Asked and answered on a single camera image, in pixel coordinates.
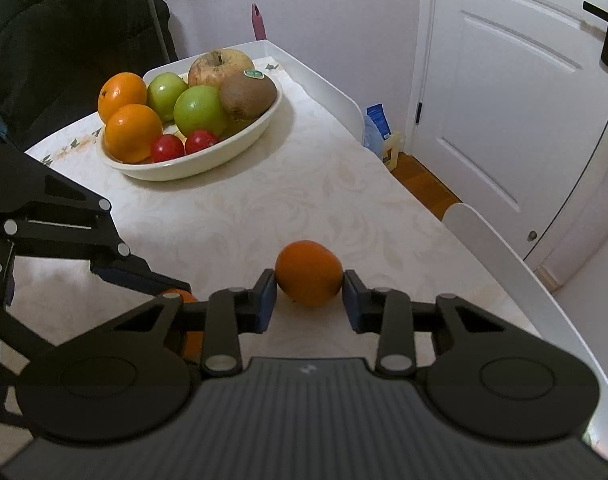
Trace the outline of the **white panel door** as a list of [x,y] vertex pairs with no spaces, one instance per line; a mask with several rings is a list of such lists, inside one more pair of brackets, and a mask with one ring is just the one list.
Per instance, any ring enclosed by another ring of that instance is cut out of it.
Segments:
[[608,123],[608,0],[433,0],[416,159],[521,256]]

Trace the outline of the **floral white tablecloth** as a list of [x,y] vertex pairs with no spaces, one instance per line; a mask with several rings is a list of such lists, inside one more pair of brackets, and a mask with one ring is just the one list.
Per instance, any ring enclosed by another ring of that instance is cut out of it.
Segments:
[[[159,273],[206,298],[249,286],[297,240],[329,248],[368,286],[419,301],[453,292],[520,327],[528,319],[441,221],[286,70],[258,140],[230,162],[167,182],[127,178],[100,157],[98,117],[30,150],[107,198],[118,232]],[[64,450],[0,426],[12,479],[451,479],[480,452],[431,430],[418,398],[377,387],[363,369],[377,339],[355,334],[340,299],[306,308],[279,295],[269,328],[241,339],[261,376],[219,382],[206,402],[137,444]]]

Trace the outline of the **small tangerine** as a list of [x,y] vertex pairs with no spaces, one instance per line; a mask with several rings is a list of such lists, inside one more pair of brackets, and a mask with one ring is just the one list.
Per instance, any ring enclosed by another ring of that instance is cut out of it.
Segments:
[[[180,296],[183,300],[183,305],[197,304],[191,292],[179,288],[166,289],[163,296]],[[179,315],[174,319],[174,325],[171,327],[164,339],[164,348],[173,352],[176,356],[181,356],[182,359],[194,363],[200,362],[203,347],[203,332],[201,330],[189,330],[188,324],[181,322]]]
[[305,307],[323,307],[340,291],[343,266],[325,246],[299,240],[285,246],[275,264],[279,287]]

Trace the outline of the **brown kiwi with sticker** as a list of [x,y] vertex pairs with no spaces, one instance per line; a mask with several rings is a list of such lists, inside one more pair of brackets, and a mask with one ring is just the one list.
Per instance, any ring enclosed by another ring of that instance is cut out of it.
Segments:
[[228,77],[220,87],[220,102],[233,119],[256,119],[276,101],[278,90],[260,70],[243,70]]

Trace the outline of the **white tray table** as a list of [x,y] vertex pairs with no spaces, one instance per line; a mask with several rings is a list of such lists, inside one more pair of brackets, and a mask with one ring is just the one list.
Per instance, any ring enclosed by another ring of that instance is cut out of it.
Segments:
[[[289,72],[315,102],[328,110],[354,136],[354,130],[360,126],[360,114],[347,96],[273,44],[253,47],[251,52],[261,61],[275,63],[273,73],[276,78],[278,70]],[[143,165],[136,168],[133,177],[127,178],[167,182],[191,177],[177,178],[167,167]],[[363,369],[363,374],[371,378],[377,387],[400,384],[405,400],[418,398],[425,407],[431,430],[444,427],[458,434],[462,441],[480,446],[480,452],[475,455],[472,464],[459,467],[452,479],[608,479],[608,382],[589,348],[549,292],[477,211],[467,205],[456,205],[450,207],[444,219],[439,221],[492,274],[528,319],[528,326],[517,328],[522,340],[536,353],[549,349],[557,351],[581,367],[590,378],[598,380],[599,402],[596,408],[583,413],[581,419],[594,426],[599,442],[596,446],[590,446],[583,441],[579,431],[572,431],[567,437],[543,444],[513,448],[505,442],[495,443],[480,434],[469,434],[444,412],[433,411],[426,396],[408,382],[375,377],[368,365]],[[237,378],[216,380],[213,385],[229,382],[232,386],[249,389],[257,386],[260,380],[261,376],[248,368]],[[205,404],[207,387],[200,390],[189,408]]]

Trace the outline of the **large orange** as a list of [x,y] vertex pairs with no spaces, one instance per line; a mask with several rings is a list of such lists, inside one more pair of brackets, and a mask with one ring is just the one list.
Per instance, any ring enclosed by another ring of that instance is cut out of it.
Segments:
[[119,73],[103,84],[98,95],[98,116],[103,124],[121,107],[128,104],[146,104],[147,90],[144,80],[134,73]]
[[150,156],[153,143],[163,131],[154,110],[143,104],[127,104],[108,120],[103,144],[107,153],[120,162],[139,164]]

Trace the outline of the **russet brown apple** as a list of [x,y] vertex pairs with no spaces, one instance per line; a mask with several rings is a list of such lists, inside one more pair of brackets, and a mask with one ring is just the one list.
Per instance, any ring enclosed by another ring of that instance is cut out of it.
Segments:
[[187,76],[190,87],[211,86],[219,89],[228,77],[254,68],[254,63],[244,52],[226,48],[199,55],[191,64]]

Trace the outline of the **red cherry tomato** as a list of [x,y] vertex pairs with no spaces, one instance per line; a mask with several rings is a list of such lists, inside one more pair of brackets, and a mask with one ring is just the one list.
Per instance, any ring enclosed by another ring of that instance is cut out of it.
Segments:
[[211,148],[219,142],[217,136],[207,130],[195,130],[185,140],[185,154],[191,155]]
[[152,162],[167,162],[185,156],[185,144],[173,134],[163,134],[151,146]]

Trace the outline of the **green apple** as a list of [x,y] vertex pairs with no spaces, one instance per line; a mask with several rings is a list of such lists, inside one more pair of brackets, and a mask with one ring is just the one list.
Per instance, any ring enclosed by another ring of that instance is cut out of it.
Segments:
[[162,122],[174,120],[174,107],[188,84],[175,73],[157,75],[147,87],[147,106],[159,115]]
[[174,121],[186,138],[197,130],[208,131],[220,138],[228,127],[229,117],[221,105],[217,88],[194,86],[177,99]]

